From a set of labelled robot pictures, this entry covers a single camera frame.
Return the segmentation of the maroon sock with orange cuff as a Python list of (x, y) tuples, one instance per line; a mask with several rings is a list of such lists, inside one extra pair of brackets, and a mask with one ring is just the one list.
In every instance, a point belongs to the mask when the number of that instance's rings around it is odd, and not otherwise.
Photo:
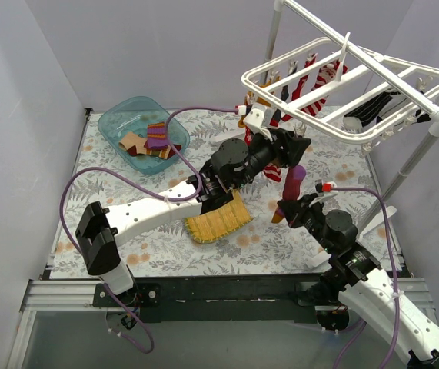
[(152, 123), (147, 127), (145, 147), (150, 150), (161, 150), (168, 146), (167, 128), (164, 122)]

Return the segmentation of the beige striped sock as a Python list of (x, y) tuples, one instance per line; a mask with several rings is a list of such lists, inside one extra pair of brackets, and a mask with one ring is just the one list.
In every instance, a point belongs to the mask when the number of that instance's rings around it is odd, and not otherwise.
[(127, 133), (120, 140), (118, 146), (132, 157), (147, 155), (168, 160), (175, 155), (175, 152), (171, 149), (170, 145), (163, 148), (150, 148), (147, 138), (143, 138), (133, 132)]

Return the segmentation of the maroon purple striped sock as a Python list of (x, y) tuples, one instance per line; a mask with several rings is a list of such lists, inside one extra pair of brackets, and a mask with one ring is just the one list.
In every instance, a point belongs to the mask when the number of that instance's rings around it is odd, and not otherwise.
[[(306, 170), (302, 165), (296, 165), (288, 169), (284, 181), (284, 189), (281, 199), (283, 201), (295, 201), (298, 199), (301, 193), (301, 183), (306, 177)], [(278, 224), (284, 219), (284, 212), (279, 206), (276, 207), (272, 216), (271, 222)]]

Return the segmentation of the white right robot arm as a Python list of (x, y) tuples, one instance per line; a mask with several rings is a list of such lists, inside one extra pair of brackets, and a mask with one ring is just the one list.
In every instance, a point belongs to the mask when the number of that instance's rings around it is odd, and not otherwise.
[(439, 327), (358, 242), (351, 215), (339, 209), (324, 212), (316, 193), (280, 200), (278, 207), (290, 227), (305, 228), (331, 256), (330, 269), (308, 289), (308, 296), (357, 313), (389, 343), (384, 363), (397, 355), (409, 368), (439, 368)]

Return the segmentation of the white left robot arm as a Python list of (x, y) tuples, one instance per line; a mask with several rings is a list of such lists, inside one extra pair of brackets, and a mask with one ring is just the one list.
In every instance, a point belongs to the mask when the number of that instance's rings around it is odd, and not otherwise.
[(311, 139), (282, 128), (269, 133), (268, 137), (254, 134), (249, 144), (239, 138), (222, 142), (198, 173), (160, 194), (108, 208), (96, 201), (85, 208), (75, 237), (87, 272), (107, 285), (119, 307), (131, 306), (137, 290), (118, 247), (163, 224), (220, 208), (269, 164), (298, 165), (311, 144)]

